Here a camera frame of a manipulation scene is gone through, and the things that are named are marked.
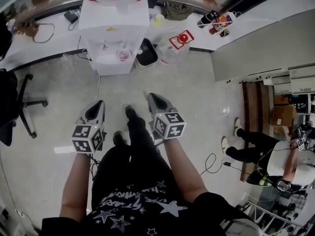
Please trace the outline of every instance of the black shoe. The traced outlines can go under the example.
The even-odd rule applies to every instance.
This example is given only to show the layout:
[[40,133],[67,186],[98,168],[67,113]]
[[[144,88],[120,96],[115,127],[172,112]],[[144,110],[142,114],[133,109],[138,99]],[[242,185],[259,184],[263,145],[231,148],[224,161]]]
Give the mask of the black shoe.
[[132,117],[137,117],[136,111],[130,105],[126,106],[126,108],[125,108],[125,115],[126,115],[126,117],[128,119],[130,119]]
[[114,136],[113,136],[113,143],[115,146],[119,145],[119,144],[126,144],[124,139],[123,139],[123,136],[122,136],[122,132],[121,131],[116,131],[114,133]]

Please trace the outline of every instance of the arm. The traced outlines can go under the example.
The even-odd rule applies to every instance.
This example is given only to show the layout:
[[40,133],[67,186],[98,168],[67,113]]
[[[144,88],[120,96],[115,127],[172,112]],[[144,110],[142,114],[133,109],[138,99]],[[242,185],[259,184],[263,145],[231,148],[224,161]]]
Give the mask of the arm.
[[63,189],[60,217],[80,222],[86,216],[90,174],[90,158],[77,153]]
[[175,181],[184,199],[192,203],[200,194],[208,192],[179,141],[169,139],[164,142],[164,146]]
[[294,141],[291,143],[291,151],[284,166],[283,180],[289,182],[294,180],[298,154],[299,149],[297,148],[297,143]]

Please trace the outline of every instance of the office chair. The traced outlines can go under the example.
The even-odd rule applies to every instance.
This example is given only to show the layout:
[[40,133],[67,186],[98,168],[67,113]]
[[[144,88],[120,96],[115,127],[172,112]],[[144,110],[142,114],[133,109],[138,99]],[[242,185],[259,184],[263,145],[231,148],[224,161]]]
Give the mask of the office chair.
[[31,132],[29,124],[26,121],[23,109],[37,104],[43,107],[48,106],[47,100],[37,100],[23,102],[23,95],[28,80],[32,80],[33,75],[27,74],[23,80],[21,90],[18,94],[18,81],[14,72],[7,72],[0,69],[0,141],[10,146],[12,143],[12,131],[16,125],[15,120],[20,116],[21,120],[32,138],[36,138],[36,132]]

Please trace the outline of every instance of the black t-shirt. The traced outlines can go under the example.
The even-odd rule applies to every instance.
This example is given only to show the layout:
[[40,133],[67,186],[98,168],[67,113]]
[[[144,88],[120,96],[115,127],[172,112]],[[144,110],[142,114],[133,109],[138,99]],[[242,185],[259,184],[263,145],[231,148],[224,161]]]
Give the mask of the black t-shirt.
[[225,235],[223,219],[248,218],[220,195],[203,193],[193,203],[175,198],[166,181],[151,188],[128,185],[103,197],[80,223],[46,218],[42,235]]

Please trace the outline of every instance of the chair wheel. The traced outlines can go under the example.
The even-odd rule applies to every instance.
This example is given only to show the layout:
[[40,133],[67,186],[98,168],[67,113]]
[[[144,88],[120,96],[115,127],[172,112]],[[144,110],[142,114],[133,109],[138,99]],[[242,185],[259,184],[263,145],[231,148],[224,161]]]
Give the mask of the chair wheel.
[[30,73],[28,73],[28,79],[31,81],[34,78],[34,76]]

